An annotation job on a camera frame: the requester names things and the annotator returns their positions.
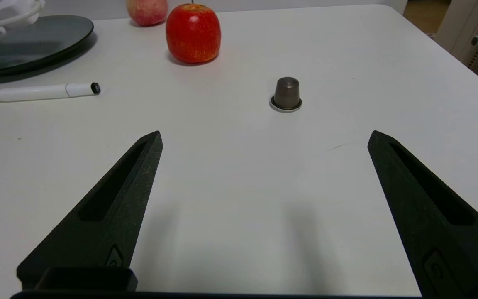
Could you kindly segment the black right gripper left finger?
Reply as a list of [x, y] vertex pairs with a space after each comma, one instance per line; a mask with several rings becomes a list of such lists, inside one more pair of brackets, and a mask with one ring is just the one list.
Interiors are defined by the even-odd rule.
[[18, 265], [22, 288], [56, 267], [128, 267], [162, 150], [159, 131], [139, 138]]

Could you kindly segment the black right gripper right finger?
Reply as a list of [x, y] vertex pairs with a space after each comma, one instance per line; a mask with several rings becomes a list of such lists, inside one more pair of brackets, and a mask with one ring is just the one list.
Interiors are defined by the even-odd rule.
[[368, 152], [422, 297], [478, 298], [478, 212], [393, 137]]

